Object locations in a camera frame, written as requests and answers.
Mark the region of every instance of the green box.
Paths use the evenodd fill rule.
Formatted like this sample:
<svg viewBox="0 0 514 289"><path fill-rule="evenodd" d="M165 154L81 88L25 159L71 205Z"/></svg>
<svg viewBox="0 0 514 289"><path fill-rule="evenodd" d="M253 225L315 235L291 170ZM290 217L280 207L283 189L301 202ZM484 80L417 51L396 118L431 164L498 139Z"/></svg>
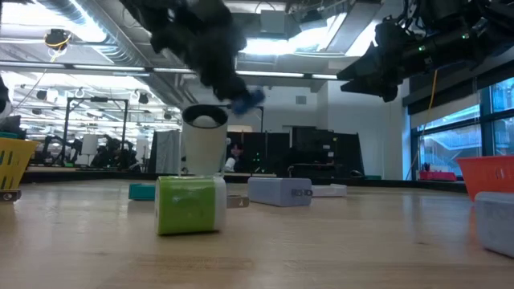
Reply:
<svg viewBox="0 0 514 289"><path fill-rule="evenodd" d="M221 177L159 177L155 189L155 231L159 235L221 230L226 184Z"/></svg>

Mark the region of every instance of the person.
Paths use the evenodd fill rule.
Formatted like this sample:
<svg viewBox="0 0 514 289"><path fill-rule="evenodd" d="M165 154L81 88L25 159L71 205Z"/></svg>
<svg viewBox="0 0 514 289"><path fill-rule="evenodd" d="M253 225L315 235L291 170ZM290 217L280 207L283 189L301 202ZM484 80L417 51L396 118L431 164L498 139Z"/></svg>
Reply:
<svg viewBox="0 0 514 289"><path fill-rule="evenodd" d="M239 142L233 143L230 147L230 156L226 160L225 171L244 173L246 165L243 144Z"/></svg>

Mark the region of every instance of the wooden table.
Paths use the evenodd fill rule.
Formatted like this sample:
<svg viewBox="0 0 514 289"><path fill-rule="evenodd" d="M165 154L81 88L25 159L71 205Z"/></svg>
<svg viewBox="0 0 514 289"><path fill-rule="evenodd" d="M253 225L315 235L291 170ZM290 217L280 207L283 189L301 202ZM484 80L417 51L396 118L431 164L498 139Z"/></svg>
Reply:
<svg viewBox="0 0 514 289"><path fill-rule="evenodd" d="M245 185L230 191L245 193ZM512 288L464 194L350 188L310 207L251 204L226 230L159 238L128 182L25 185L0 206L0 288Z"/></svg>

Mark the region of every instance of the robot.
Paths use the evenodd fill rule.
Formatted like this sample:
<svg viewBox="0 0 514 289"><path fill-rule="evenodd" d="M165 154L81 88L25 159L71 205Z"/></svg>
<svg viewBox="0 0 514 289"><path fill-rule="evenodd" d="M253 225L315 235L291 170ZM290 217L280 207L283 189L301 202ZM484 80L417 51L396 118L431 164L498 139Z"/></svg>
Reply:
<svg viewBox="0 0 514 289"><path fill-rule="evenodd" d="M0 2L30 0L0 0ZM222 0L120 0L152 34L156 53L170 49L196 71L219 100L242 115L263 100L235 73L234 59L246 40ZM403 12L376 27L376 43L337 74L342 91L392 101L411 76L457 62L480 65L514 45L514 0L404 0ZM417 27L421 33L414 32ZM0 116L9 107L0 85Z"/></svg>
<svg viewBox="0 0 514 289"><path fill-rule="evenodd" d="M514 0L404 0L397 18L385 18L377 46L340 71L343 92L392 101L404 79L454 63L479 66L514 46Z"/></svg>

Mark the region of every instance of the teal block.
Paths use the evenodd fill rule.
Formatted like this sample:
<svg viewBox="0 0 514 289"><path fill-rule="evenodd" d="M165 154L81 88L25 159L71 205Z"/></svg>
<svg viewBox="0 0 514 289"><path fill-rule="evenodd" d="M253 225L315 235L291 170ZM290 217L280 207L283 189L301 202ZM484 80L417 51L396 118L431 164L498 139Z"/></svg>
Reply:
<svg viewBox="0 0 514 289"><path fill-rule="evenodd" d="M155 185L130 184L128 199L134 201L155 201Z"/></svg>

